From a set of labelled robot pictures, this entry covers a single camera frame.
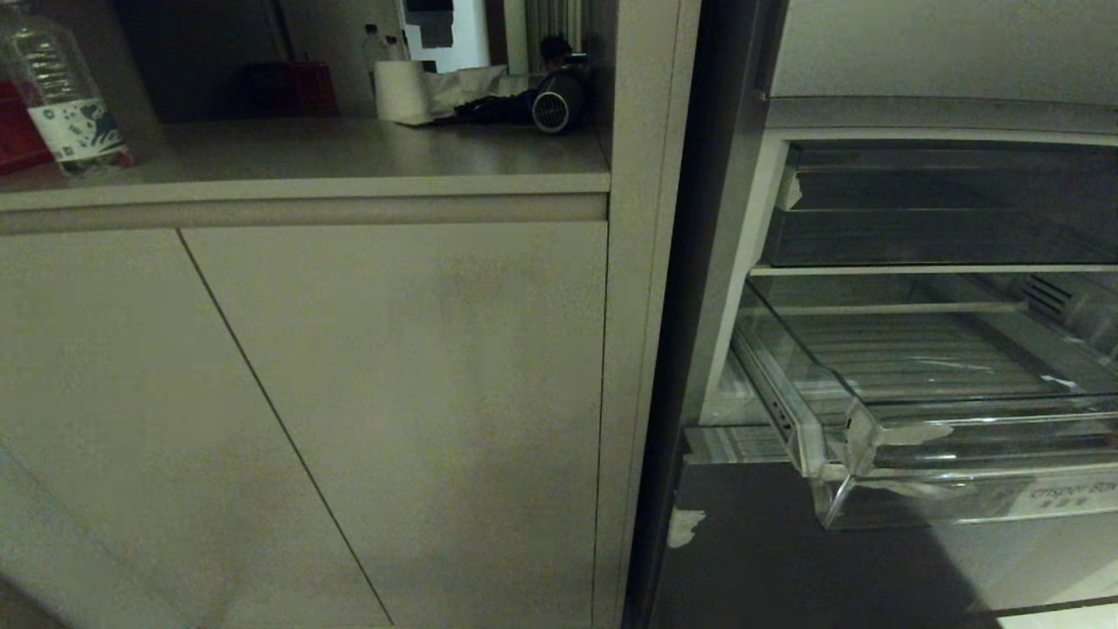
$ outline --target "red object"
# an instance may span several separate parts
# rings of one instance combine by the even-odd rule
[[[0,174],[7,174],[54,158],[35,128],[19,92],[11,82],[0,80]]]
[[[337,115],[330,67],[316,61],[250,64],[248,101],[263,113]]]

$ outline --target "paper towel roll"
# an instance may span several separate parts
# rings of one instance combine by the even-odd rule
[[[377,61],[377,116],[391,122],[430,122],[430,104],[423,78],[423,61]]]

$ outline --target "bottle label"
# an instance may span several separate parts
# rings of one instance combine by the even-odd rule
[[[101,98],[42,105],[27,109],[27,113],[58,161],[126,150],[116,120]]]

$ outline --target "small bottle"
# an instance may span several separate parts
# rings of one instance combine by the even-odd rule
[[[377,61],[388,60],[388,46],[380,37],[380,31],[375,23],[364,25],[362,51],[364,53],[364,67],[369,70],[369,86],[372,87],[372,98],[376,101],[377,80],[373,78],[373,69],[377,67]]]
[[[132,165],[116,120],[68,29],[31,15],[27,0],[0,0],[0,53],[64,174]]]
[[[398,39],[396,39],[396,37],[389,35],[388,37],[385,38],[385,41],[388,45],[388,60],[390,61],[407,60],[404,58],[404,48],[400,46],[400,42]]]

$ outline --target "countertop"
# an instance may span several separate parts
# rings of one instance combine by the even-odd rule
[[[411,128],[295,118],[163,127],[135,166],[65,179],[55,164],[0,177],[0,211],[247,199],[440,197],[609,191],[589,131]]]

